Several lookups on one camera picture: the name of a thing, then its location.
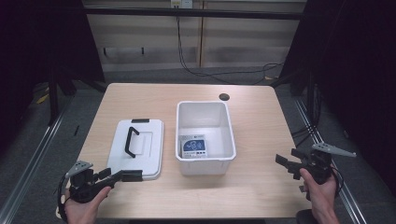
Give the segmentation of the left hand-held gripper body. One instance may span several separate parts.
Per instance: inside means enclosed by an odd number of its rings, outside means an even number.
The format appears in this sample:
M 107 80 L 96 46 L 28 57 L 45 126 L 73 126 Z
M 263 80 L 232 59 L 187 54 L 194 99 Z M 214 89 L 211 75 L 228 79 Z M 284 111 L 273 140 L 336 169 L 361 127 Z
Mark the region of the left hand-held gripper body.
M 88 203 L 106 186 L 104 181 L 98 182 L 99 176 L 93 172 L 93 164 L 76 161 L 65 178 L 70 180 L 70 198 L 78 203 Z

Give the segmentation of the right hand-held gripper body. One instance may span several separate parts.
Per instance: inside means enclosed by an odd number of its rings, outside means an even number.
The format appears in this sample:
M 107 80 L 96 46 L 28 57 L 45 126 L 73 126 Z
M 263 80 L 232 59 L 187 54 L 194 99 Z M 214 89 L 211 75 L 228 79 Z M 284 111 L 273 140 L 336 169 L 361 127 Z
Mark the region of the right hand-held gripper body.
M 357 157 L 356 152 L 348 152 L 324 142 L 314 144 L 308 154 L 307 161 L 304 163 L 304 168 L 319 185 L 324 184 L 332 174 L 332 155 Z

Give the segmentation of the white lid with black handle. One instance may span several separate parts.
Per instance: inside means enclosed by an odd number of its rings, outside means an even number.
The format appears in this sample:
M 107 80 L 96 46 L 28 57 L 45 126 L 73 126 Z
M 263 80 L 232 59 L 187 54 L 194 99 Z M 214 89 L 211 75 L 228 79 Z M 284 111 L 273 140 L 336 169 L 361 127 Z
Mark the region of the white lid with black handle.
M 154 180 L 161 173 L 163 122 L 159 119 L 124 119 L 116 128 L 107 167 L 123 171 L 129 182 Z

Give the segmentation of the person's left hand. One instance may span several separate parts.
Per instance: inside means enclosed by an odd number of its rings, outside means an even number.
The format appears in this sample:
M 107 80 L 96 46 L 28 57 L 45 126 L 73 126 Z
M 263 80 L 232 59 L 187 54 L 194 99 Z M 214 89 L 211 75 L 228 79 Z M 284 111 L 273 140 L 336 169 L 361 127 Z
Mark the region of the person's left hand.
M 70 198 L 70 190 L 65 191 L 66 202 L 64 211 L 68 224 L 95 224 L 99 206 L 111 191 L 111 187 L 103 188 L 92 201 L 77 203 Z

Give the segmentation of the person's right hand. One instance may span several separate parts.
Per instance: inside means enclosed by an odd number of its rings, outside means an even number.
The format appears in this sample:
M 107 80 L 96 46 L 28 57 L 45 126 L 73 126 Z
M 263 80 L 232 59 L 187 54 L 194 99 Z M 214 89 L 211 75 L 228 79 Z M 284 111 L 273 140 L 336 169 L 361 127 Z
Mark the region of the person's right hand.
M 324 184 L 319 185 L 306 169 L 302 168 L 300 170 L 300 174 L 304 180 L 304 189 L 310 195 L 313 216 L 336 217 L 336 214 L 334 212 L 336 181 L 334 177 L 329 177 Z

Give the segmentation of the dark round stool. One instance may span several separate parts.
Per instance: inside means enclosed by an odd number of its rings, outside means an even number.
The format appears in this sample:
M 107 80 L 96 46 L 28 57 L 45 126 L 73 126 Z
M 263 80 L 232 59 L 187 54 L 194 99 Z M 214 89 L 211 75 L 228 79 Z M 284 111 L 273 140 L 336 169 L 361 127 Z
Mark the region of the dark round stool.
M 296 214 L 296 221 L 297 224 L 317 224 L 317 221 L 315 220 L 311 209 L 299 211 Z

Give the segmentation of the white plastic storage bin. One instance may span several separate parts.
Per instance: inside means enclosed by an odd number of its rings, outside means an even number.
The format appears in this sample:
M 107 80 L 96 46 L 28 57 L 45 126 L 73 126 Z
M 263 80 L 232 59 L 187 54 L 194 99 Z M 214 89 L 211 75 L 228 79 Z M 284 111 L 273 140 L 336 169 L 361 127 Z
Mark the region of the white plastic storage bin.
M 183 159 L 181 135 L 203 134 L 207 156 Z M 176 158 L 183 175 L 224 175 L 236 148 L 229 109 L 222 101 L 182 101 L 177 105 Z

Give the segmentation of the white and blue box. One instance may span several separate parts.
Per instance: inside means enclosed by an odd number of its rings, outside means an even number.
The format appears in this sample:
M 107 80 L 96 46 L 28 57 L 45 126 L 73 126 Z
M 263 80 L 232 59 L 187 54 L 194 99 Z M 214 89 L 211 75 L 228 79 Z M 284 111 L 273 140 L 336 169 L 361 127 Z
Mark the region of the white and blue box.
M 205 158 L 207 156 L 203 134 L 181 135 L 180 156 L 183 159 Z

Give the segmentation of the black metal stand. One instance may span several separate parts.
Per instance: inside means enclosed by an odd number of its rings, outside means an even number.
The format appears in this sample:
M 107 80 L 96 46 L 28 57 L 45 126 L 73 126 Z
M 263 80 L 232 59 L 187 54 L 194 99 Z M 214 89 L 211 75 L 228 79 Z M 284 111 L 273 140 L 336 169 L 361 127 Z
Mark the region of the black metal stand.
M 49 72 L 49 107 L 49 125 L 52 125 L 59 116 L 58 84 L 54 69 L 51 69 Z

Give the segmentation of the yellow floor tape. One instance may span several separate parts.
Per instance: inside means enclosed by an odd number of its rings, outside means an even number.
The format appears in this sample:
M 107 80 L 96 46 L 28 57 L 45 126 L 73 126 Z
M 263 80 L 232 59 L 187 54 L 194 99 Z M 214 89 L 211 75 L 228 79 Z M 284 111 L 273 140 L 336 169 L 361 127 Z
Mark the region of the yellow floor tape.
M 38 100 L 35 102 L 37 105 L 43 104 L 48 98 L 50 97 L 49 93 L 43 94 L 38 98 Z

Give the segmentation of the dark curtain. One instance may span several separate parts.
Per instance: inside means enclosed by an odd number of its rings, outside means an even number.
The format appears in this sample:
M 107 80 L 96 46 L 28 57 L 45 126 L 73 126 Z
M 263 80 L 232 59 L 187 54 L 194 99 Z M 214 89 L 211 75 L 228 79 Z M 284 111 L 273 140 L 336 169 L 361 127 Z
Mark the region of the dark curtain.
M 315 80 L 396 196 L 396 0 L 306 0 L 280 76 Z
M 82 0 L 0 0 L 0 153 L 7 150 L 41 82 L 65 94 L 75 79 L 105 80 Z

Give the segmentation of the black horizontal bar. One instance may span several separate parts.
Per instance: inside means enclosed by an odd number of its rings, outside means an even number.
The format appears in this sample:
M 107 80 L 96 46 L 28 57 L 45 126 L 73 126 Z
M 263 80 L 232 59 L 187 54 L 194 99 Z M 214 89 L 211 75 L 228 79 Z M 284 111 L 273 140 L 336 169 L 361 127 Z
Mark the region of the black horizontal bar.
M 232 19 L 263 19 L 298 21 L 303 13 L 265 12 L 215 9 L 185 9 L 185 8 L 137 8 L 137 7 L 85 7 L 86 14 L 99 15 L 134 15 L 134 16 L 174 16 L 200 18 L 232 18 Z

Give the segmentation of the metal floor rail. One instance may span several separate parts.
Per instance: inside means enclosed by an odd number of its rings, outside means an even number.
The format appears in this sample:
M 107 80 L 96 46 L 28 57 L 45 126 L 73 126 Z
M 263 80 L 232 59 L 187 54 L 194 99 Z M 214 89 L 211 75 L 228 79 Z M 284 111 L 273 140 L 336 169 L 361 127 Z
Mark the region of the metal floor rail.
M 47 151 L 49 150 L 50 144 L 58 132 L 60 125 L 64 119 L 64 113 L 69 108 L 72 97 L 68 97 L 64 103 L 64 108 L 59 112 L 59 114 L 51 121 L 50 125 L 47 127 L 42 139 L 40 140 L 38 146 L 35 149 L 35 153 L 32 158 L 27 163 L 21 177 L 19 178 L 15 189 L 11 191 L 10 195 L 4 203 L 4 206 L 0 210 L 0 224 L 11 224 L 12 220 L 17 213 L 21 202 L 29 189 L 32 180 L 37 172 L 40 163 L 43 161 Z
M 319 131 L 317 128 L 315 128 L 308 117 L 308 112 L 307 108 L 304 105 L 304 102 L 302 99 L 296 99 L 295 100 L 296 107 L 299 111 L 299 114 L 304 122 L 304 126 L 308 129 L 309 136 L 312 138 L 314 144 L 318 143 L 323 143 L 324 140 L 322 136 L 320 135 Z M 357 201 L 355 200 L 355 197 L 352 195 L 347 182 L 344 182 L 344 186 L 340 189 L 339 192 L 340 198 L 354 224 L 367 224 L 367 221 L 365 217 L 363 216 L 363 213 L 358 206 Z

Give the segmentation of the white wall outlet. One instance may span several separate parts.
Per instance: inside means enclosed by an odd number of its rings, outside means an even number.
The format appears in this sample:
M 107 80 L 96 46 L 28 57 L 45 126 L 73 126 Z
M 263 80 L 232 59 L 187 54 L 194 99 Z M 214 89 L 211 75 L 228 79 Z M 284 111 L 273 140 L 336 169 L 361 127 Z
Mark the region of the white wall outlet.
M 193 8 L 192 0 L 170 0 L 171 8 Z

